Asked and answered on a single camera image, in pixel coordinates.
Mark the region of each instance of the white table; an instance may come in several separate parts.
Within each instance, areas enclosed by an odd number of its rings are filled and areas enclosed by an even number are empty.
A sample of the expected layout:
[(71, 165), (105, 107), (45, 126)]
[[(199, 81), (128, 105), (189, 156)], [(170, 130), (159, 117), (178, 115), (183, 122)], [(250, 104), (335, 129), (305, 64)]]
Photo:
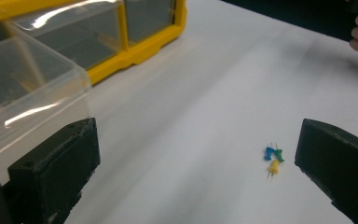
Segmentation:
[(221, 1), (187, 9), (179, 39), (91, 91), (102, 163), (66, 223), (351, 223), (294, 157), (304, 118), (358, 136), (358, 52)]

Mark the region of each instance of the blue push pin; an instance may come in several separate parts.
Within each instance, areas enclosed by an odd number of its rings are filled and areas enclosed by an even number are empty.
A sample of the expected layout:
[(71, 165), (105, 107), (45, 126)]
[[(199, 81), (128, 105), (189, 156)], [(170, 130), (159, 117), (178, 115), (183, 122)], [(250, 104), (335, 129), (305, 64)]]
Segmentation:
[(271, 155), (272, 153), (274, 153), (274, 148), (272, 148), (272, 143), (267, 145), (266, 147), (266, 155), (264, 156), (264, 160), (266, 161), (270, 161), (271, 160)]

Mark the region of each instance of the yellow plastic frame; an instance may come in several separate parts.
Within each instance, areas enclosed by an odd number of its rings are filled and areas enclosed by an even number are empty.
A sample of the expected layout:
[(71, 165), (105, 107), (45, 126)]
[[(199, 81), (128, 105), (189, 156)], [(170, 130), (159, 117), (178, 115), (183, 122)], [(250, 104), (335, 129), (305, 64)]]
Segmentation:
[[(78, 2), (78, 0), (0, 0), (0, 21), (9, 20), (25, 13), (47, 7), (57, 7)], [(129, 45), (125, 6), (117, 7), (121, 51), (88, 70), (93, 85), (111, 76), (120, 69), (139, 64), (157, 54), (159, 50), (178, 37), (186, 25), (186, 0), (175, 1), (173, 25), (151, 35), (134, 46)]]

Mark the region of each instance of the yellow push pin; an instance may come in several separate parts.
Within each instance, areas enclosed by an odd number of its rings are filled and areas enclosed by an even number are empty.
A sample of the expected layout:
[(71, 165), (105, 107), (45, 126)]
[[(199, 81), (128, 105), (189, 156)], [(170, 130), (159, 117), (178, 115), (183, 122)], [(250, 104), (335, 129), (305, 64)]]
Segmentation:
[(271, 177), (273, 177), (274, 175), (276, 175), (278, 173), (278, 165), (279, 165), (279, 161), (275, 160), (272, 162), (272, 164), (270, 165), (270, 167), (268, 168), (269, 170), (269, 174), (271, 175)]

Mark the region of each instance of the push pin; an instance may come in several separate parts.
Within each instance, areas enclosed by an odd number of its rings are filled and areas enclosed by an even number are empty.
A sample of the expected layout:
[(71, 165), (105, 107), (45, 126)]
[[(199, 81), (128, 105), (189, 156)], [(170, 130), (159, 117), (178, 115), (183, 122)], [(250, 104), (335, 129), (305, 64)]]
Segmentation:
[(275, 156), (278, 158), (278, 161), (280, 163), (284, 162), (284, 159), (282, 158), (282, 150), (278, 149), (278, 146), (276, 143), (275, 143), (275, 147), (276, 147), (276, 149), (274, 150)]
[(268, 144), (266, 147), (266, 155), (264, 156), (264, 160), (266, 161), (270, 161), (271, 160), (271, 155), (272, 153), (274, 153), (274, 148), (272, 148), (272, 143)]
[(268, 175), (271, 175), (271, 177), (276, 175), (278, 173), (278, 165), (279, 164), (280, 164), (279, 161), (273, 161), (272, 164), (270, 165), (270, 167), (268, 168), (268, 170), (269, 170)]

